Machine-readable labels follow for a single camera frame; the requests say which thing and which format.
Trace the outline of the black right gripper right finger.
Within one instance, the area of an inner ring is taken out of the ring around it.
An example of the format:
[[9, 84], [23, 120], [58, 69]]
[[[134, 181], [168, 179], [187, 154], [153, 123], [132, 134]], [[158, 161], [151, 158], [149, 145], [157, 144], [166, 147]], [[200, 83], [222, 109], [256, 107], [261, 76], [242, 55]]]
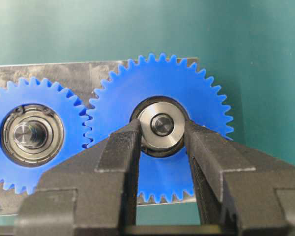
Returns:
[[239, 236], [295, 236], [295, 166], [185, 124], [200, 221]]

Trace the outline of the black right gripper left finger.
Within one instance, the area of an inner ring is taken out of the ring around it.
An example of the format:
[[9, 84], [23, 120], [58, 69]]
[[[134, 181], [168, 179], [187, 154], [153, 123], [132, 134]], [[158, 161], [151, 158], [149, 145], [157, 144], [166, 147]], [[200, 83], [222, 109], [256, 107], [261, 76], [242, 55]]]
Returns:
[[45, 172], [26, 197], [17, 236], [117, 236], [136, 222], [138, 120]]

